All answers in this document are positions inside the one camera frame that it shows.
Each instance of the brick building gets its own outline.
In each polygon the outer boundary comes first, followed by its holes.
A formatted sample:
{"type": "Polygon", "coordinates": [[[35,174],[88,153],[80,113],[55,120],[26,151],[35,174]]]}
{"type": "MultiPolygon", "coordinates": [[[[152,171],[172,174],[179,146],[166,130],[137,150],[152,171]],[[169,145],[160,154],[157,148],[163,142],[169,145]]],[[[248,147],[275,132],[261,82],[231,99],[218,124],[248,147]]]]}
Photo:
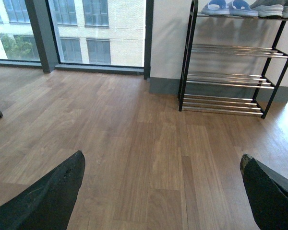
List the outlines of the brick building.
{"type": "MultiPolygon", "coordinates": [[[[144,0],[49,0],[61,62],[144,66],[144,0]]],[[[0,34],[32,44],[24,0],[0,0],[0,34]]]]}

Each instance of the floorboard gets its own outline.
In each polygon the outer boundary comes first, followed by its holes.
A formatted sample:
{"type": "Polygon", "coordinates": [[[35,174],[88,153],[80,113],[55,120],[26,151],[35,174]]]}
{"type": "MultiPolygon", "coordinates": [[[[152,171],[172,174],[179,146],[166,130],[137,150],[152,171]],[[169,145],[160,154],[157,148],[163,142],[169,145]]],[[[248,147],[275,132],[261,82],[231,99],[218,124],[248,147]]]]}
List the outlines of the floorboard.
{"type": "Polygon", "coordinates": [[[0,67],[0,205],[83,150],[68,230],[258,230],[244,153],[288,178],[288,103],[178,112],[142,76],[0,67]]]}

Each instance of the shoe rack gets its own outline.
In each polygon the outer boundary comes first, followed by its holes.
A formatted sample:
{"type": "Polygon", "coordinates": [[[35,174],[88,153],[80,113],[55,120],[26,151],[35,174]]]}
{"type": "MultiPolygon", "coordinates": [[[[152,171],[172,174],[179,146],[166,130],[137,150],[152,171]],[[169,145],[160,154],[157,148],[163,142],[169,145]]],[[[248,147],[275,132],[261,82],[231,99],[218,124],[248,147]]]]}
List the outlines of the shoe rack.
{"type": "MultiPolygon", "coordinates": [[[[197,17],[211,17],[208,15],[197,15],[197,12],[198,0],[192,0],[178,91],[179,111],[191,110],[200,112],[255,115],[265,119],[274,100],[276,92],[280,86],[280,83],[282,82],[282,79],[288,68],[288,54],[277,49],[277,44],[288,19],[277,19],[281,20],[281,24],[275,36],[272,47],[193,44],[193,36],[197,17]],[[266,58],[266,63],[261,75],[189,71],[190,58],[195,53],[220,53],[224,55],[263,57],[266,58]],[[266,72],[273,58],[286,59],[283,70],[276,84],[273,84],[266,77],[266,72]],[[255,92],[252,98],[212,97],[185,94],[186,87],[191,84],[254,88],[255,92]],[[257,101],[257,96],[260,89],[273,90],[271,97],[265,107],[261,106],[257,101]]],[[[237,16],[230,16],[229,18],[247,20],[247,18],[237,16]]]]}

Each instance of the white wall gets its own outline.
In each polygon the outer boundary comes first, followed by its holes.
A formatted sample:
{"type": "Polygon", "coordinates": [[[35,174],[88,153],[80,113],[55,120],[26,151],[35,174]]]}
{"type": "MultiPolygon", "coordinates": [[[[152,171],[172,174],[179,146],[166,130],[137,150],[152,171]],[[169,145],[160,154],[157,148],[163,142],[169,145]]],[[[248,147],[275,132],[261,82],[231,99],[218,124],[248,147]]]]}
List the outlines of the white wall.
{"type": "MultiPolygon", "coordinates": [[[[199,11],[207,3],[200,0],[199,11]]],[[[191,1],[155,0],[154,4],[151,77],[179,79],[191,1]]],[[[194,43],[270,47],[279,24],[271,20],[198,18],[194,43]]],[[[278,48],[288,52],[288,22],[278,48]]],[[[197,54],[190,70],[261,74],[264,63],[265,58],[197,54]]],[[[267,76],[274,83],[284,63],[272,61],[267,76]]],[[[281,86],[288,86],[288,70],[281,86]]]]}

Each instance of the blue slipper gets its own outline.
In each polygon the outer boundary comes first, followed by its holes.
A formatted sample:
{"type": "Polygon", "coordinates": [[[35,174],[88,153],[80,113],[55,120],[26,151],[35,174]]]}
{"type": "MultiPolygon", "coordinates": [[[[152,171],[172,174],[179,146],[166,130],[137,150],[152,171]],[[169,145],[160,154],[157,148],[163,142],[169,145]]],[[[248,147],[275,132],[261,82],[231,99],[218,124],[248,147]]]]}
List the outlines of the blue slipper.
{"type": "Polygon", "coordinates": [[[204,6],[202,13],[208,15],[229,15],[229,9],[225,0],[211,0],[204,6]]]}
{"type": "Polygon", "coordinates": [[[244,0],[233,0],[228,4],[229,14],[242,17],[258,17],[258,12],[250,9],[244,0]]]}

